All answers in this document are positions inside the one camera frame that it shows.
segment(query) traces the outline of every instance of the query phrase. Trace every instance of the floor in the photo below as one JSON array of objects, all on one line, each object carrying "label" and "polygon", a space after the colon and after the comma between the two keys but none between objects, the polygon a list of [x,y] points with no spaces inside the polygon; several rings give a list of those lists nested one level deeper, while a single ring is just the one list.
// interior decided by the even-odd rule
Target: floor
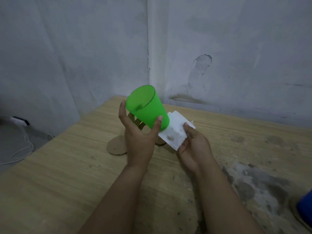
[{"label": "floor", "polygon": [[[42,147],[52,139],[50,136],[33,129],[31,126],[25,127],[25,131],[30,142],[34,145],[34,151]],[[0,173],[17,164],[18,162],[5,164],[12,161],[12,155],[20,149],[29,147],[29,143],[25,142],[22,131],[12,122],[0,120]],[[25,156],[31,148],[24,149],[14,155],[14,159]]]}]

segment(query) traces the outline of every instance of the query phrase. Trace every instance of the wood grain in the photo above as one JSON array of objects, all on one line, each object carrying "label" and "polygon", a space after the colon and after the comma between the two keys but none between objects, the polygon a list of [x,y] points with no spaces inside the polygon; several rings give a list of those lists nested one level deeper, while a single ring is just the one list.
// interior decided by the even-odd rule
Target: wood grain
[{"label": "wood grain", "polygon": [[[126,164],[126,155],[106,151],[107,143],[124,132],[118,119],[122,99],[110,99],[0,175],[1,233],[76,233],[80,229]],[[233,185],[246,179],[233,169],[246,166],[289,181],[283,187],[288,196],[312,187],[311,130],[177,106],[165,108],[194,121],[209,139],[219,164],[233,177]],[[254,216],[258,210],[256,218],[268,223],[268,232],[279,228],[285,233],[305,232],[287,211],[270,215],[259,197],[255,200],[246,205]],[[168,145],[155,146],[141,186],[134,232],[193,234],[201,218],[196,184]]]}]

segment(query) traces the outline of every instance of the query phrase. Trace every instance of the white wall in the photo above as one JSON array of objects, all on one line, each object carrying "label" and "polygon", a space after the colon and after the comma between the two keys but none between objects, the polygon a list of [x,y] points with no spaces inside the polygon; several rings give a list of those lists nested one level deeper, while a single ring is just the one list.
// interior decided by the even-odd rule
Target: white wall
[{"label": "white wall", "polygon": [[166,5],[148,16],[165,103],[312,126],[311,0],[148,1]]},{"label": "white wall", "polygon": [[148,84],[146,0],[0,0],[0,115],[57,135]]}]

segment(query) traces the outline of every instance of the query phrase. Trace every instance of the electrical cord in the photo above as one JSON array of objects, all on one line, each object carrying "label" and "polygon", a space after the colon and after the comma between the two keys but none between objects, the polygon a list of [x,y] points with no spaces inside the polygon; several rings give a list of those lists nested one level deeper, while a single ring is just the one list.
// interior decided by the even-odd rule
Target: electrical cord
[{"label": "electrical cord", "polygon": [[[12,159],[11,161],[6,162],[6,163],[0,163],[0,166],[1,166],[1,165],[5,165],[5,164],[10,164],[10,163],[14,163],[14,162],[21,161],[21,160],[23,160],[24,158],[26,158],[29,154],[31,154],[31,153],[34,151],[34,145],[32,144],[32,142],[30,142],[29,137],[28,137],[28,135],[27,135],[27,133],[26,133],[24,127],[21,126],[21,125],[17,125],[17,124],[15,124],[15,125],[21,130],[21,132],[22,132],[23,135],[24,135],[24,140],[25,140],[25,142],[27,142],[30,146],[25,147],[25,148],[23,148],[23,149],[20,149],[19,151],[17,151],[16,153],[14,153],[14,154],[11,156],[11,159]],[[30,151],[29,151],[26,155],[24,155],[24,156],[22,156],[22,157],[14,158],[14,156],[15,156],[16,154],[18,154],[19,152],[23,151],[24,149],[28,149],[28,148],[30,148]]]}]

